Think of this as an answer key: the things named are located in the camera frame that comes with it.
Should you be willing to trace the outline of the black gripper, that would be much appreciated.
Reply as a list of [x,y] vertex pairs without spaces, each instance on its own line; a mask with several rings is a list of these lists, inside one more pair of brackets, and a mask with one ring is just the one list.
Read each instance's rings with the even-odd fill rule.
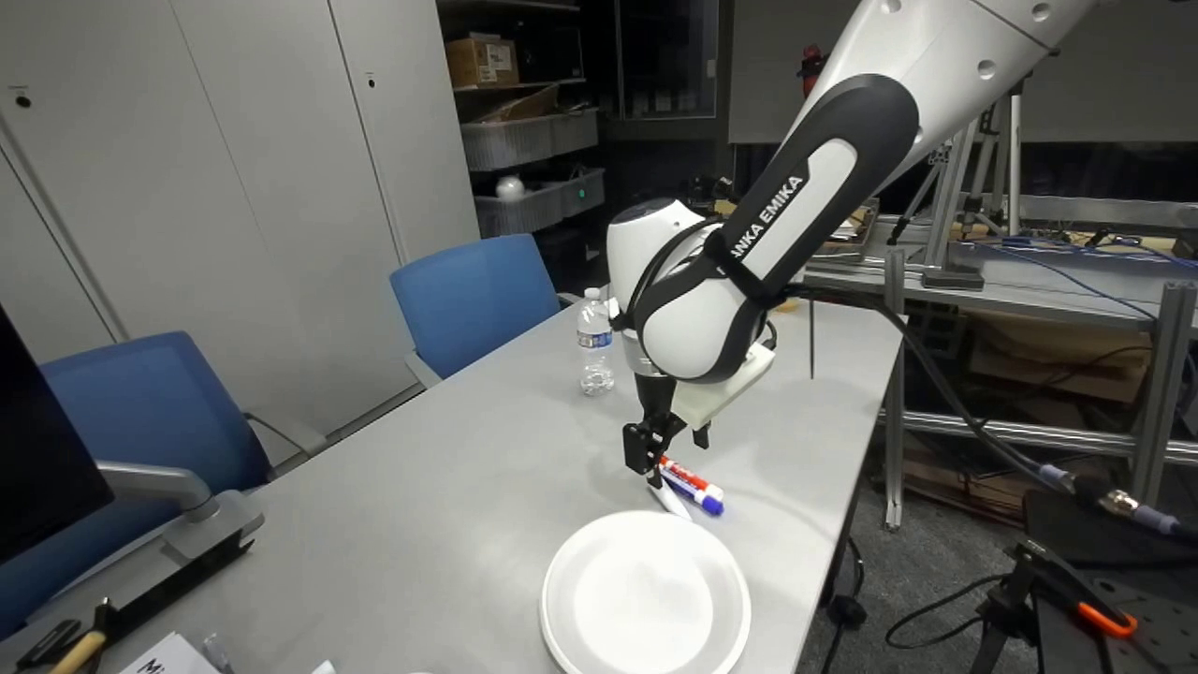
[[690,428],[670,409],[673,389],[673,378],[638,374],[641,420],[622,428],[624,467],[638,477],[651,477],[679,433],[690,433],[697,444],[708,444],[708,432]]

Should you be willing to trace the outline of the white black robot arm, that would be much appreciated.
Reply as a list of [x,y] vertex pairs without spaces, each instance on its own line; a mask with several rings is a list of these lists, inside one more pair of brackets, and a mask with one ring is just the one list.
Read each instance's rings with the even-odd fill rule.
[[606,227],[611,324],[643,414],[624,467],[658,477],[775,358],[769,314],[833,232],[1010,93],[1099,0],[856,0],[813,93],[732,217],[648,197]]

